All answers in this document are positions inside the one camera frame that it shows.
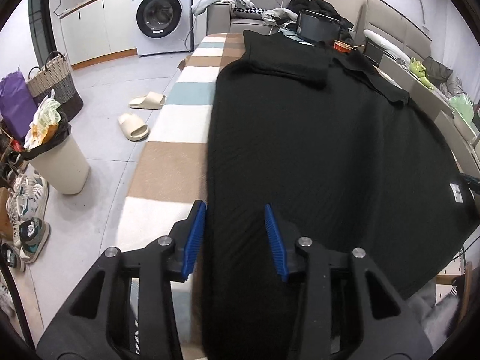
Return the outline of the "black knit sweater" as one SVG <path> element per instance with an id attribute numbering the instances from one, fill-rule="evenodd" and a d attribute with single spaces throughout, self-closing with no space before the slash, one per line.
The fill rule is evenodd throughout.
<path id="1" fill-rule="evenodd" d="M 210 359 L 285 359 L 298 292 L 281 283 L 271 204 L 329 250 L 364 249 L 401 297 L 479 225 L 447 142 L 359 52 L 244 34 L 208 135 L 202 341 Z"/>

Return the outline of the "pile of black clothes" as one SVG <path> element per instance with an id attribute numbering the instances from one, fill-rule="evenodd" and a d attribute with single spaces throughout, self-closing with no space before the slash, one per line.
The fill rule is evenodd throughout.
<path id="1" fill-rule="evenodd" d="M 353 43 L 350 33 L 350 30 L 353 29 L 352 22 L 340 16 L 330 2 L 325 0 L 290 0 L 287 8 L 296 14 L 299 14 L 302 10 L 308 10 L 338 20 L 340 23 L 339 40 L 347 44 Z"/>

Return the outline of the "plaid table cloth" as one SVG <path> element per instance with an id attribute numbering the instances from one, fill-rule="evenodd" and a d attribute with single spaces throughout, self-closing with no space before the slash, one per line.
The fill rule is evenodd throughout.
<path id="1" fill-rule="evenodd" d="M 139 280 L 139 359 L 182 359 L 189 353 L 208 358 L 202 331 L 208 135 L 217 78 L 243 56 L 244 34 L 224 36 L 223 55 L 215 53 L 213 37 L 196 49 L 158 114 L 132 179 L 115 243 L 124 265 L 120 283 Z M 207 205 L 202 246 L 188 280 L 170 280 L 169 234 L 196 200 Z M 287 282 L 278 275 L 298 292 L 284 359 L 433 355 L 431 341 L 408 305 L 410 297 L 400 296 L 364 249 L 339 252 L 312 240 L 300 252 L 306 258 L 305 271 Z"/>

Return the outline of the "cream slipper near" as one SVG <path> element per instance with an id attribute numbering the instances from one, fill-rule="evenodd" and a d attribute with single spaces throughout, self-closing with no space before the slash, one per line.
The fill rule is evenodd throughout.
<path id="1" fill-rule="evenodd" d="M 118 117 L 118 123 L 129 141 L 141 141 L 150 134 L 149 126 L 137 114 L 123 113 Z"/>

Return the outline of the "cream slipper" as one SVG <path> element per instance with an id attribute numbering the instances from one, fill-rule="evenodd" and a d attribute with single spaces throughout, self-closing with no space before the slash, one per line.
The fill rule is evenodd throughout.
<path id="1" fill-rule="evenodd" d="M 118 123 L 129 141 L 141 141 L 150 134 L 149 126 L 137 114 L 123 113 L 118 117 Z"/>
<path id="2" fill-rule="evenodd" d="M 131 109 L 159 110 L 165 104 L 167 97 L 157 92 L 149 92 L 142 97 L 135 97 L 128 102 Z"/>

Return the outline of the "cream slipper far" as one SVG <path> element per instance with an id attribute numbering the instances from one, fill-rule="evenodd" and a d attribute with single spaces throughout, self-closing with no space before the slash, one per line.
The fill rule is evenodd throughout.
<path id="1" fill-rule="evenodd" d="M 149 92 L 142 97 L 135 97 L 128 102 L 131 109 L 159 110 L 165 104 L 167 97 L 157 92 Z"/>

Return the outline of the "white green sneaker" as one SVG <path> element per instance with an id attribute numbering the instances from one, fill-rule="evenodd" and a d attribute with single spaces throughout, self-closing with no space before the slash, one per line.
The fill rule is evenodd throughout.
<path id="1" fill-rule="evenodd" d="M 19 225 L 20 257 L 26 263 L 35 263 L 50 237 L 51 227 L 42 219 L 33 217 Z"/>

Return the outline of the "beige trash bin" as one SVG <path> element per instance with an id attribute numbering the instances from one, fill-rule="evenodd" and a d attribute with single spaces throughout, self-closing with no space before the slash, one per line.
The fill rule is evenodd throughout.
<path id="1" fill-rule="evenodd" d="M 54 90 L 33 114 L 21 154 L 61 194 L 76 195 L 84 188 L 90 166 Z"/>

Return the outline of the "red instant noodle cup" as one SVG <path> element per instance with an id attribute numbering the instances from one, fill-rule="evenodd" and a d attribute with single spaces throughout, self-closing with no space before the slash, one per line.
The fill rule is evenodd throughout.
<path id="1" fill-rule="evenodd" d="M 350 53 L 352 51 L 352 46 L 343 42 L 343 41 L 335 41 L 334 48 L 343 54 Z"/>

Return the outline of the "black rice cooker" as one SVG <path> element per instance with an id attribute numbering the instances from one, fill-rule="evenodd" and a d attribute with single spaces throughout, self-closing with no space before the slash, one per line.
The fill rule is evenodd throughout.
<path id="1" fill-rule="evenodd" d="M 298 14 L 296 33 L 311 43 L 337 41 L 340 22 L 311 10 L 301 10 Z"/>

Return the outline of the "green toy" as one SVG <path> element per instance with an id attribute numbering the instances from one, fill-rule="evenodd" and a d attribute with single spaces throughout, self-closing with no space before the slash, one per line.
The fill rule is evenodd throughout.
<path id="1" fill-rule="evenodd" d="M 410 59 L 409 72 L 413 74 L 417 80 L 419 80 L 423 86 L 429 90 L 434 90 L 435 86 L 429 81 L 426 76 L 426 67 L 415 58 Z"/>

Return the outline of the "woven laundry basket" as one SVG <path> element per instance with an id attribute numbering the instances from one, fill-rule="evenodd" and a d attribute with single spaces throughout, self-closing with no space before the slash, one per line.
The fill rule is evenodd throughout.
<path id="1" fill-rule="evenodd" d="M 54 90 L 55 100 L 60 104 L 59 109 L 69 122 L 83 108 L 84 102 L 73 82 L 68 57 L 58 50 L 47 56 L 43 67 L 33 67 L 29 71 L 26 84 L 37 106 Z"/>

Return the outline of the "purple bag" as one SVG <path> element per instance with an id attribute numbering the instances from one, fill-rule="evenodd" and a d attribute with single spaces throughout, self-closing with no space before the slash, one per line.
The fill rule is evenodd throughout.
<path id="1" fill-rule="evenodd" d="M 17 141 L 24 141 L 36 111 L 37 105 L 20 70 L 1 79 L 1 116 Z"/>

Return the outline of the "green plastic bag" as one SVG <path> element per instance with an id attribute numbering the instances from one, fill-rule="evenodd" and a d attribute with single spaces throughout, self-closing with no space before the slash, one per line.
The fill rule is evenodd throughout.
<path id="1" fill-rule="evenodd" d="M 449 103 L 450 106 L 462 116 L 467 124 L 470 125 L 473 122 L 473 102 L 468 94 L 453 96 L 449 99 Z"/>

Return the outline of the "white washing machine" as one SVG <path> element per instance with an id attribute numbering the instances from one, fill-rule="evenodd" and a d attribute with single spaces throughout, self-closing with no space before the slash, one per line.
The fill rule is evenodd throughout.
<path id="1" fill-rule="evenodd" d="M 131 0 L 135 48 L 141 57 L 194 48 L 193 0 Z"/>

